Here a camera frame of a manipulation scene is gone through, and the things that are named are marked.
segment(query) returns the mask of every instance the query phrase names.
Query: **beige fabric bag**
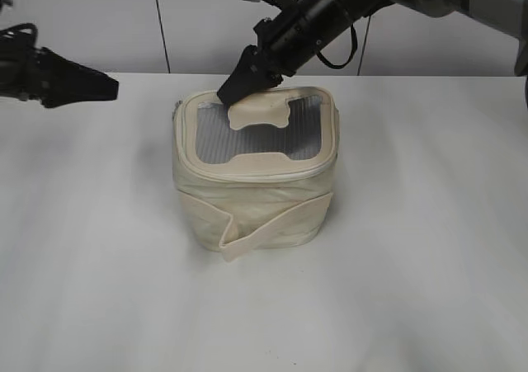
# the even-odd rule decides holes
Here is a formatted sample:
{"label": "beige fabric bag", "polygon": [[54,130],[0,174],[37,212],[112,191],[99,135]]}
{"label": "beige fabric bag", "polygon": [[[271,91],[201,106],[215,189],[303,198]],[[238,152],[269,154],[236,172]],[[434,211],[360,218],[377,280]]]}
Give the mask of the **beige fabric bag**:
{"label": "beige fabric bag", "polygon": [[317,234],[332,199],[339,140],[332,96],[276,89],[229,111],[215,92],[174,115],[174,181],[197,239],[227,261]]}

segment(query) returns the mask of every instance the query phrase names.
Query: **white tabletop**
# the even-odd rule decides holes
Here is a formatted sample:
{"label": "white tabletop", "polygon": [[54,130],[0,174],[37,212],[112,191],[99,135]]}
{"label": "white tabletop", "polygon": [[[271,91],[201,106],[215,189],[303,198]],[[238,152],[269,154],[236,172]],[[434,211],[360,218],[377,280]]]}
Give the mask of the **white tabletop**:
{"label": "white tabletop", "polygon": [[0,106],[0,370],[525,371],[528,110],[515,78],[298,77],[342,113],[312,243],[192,239],[171,113],[225,77]]}

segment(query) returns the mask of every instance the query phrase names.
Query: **bag lid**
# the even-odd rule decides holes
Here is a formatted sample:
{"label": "bag lid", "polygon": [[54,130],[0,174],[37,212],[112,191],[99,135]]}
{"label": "bag lid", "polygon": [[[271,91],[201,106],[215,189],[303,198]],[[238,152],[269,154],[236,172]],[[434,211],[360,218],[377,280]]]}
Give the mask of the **bag lid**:
{"label": "bag lid", "polygon": [[187,169],[208,179],[294,180],[333,163],[337,122],[332,96],[316,87],[258,93],[229,110],[216,92],[204,92],[178,109],[177,153]]}

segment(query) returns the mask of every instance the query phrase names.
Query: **gray mesh panel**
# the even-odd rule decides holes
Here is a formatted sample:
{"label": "gray mesh panel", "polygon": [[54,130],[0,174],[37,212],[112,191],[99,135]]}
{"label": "gray mesh panel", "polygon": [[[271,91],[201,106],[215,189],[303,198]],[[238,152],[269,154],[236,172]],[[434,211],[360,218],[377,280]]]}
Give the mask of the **gray mesh panel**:
{"label": "gray mesh panel", "polygon": [[229,127],[224,106],[202,103],[198,107],[196,154],[208,164],[227,163],[246,153],[282,152],[292,160],[315,158],[322,143],[321,102],[320,96],[291,101],[290,124],[284,129],[253,125],[241,130]]}

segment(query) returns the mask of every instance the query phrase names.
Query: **white wall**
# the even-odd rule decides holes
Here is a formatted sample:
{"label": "white wall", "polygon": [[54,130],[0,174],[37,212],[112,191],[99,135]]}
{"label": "white wall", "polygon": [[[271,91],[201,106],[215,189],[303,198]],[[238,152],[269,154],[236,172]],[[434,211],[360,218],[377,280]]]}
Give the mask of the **white wall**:
{"label": "white wall", "polygon": [[39,44],[107,71],[166,72],[155,0],[19,0],[0,26],[32,21]]}
{"label": "white wall", "polygon": [[[159,0],[174,73],[230,73],[243,47],[256,42],[252,28],[275,8],[239,0]],[[33,21],[40,43],[107,71],[166,72],[155,0],[20,0],[0,26]],[[357,74],[366,20],[356,25],[360,50],[342,71],[313,59],[299,73]],[[348,33],[325,53],[346,59]],[[373,17],[363,75],[511,75],[517,42],[462,15],[430,19],[404,7]]]}
{"label": "white wall", "polygon": [[[244,47],[256,44],[253,27],[278,10],[265,3],[240,0],[159,0],[171,68],[174,73],[230,73]],[[357,33],[363,46],[366,20]],[[325,49],[328,58],[343,63],[350,53],[350,34],[342,35]],[[313,59],[299,73],[356,75],[360,61],[336,72]]]}
{"label": "white wall", "polygon": [[459,13],[431,19],[393,5],[372,18],[361,74],[511,76],[518,47]]}

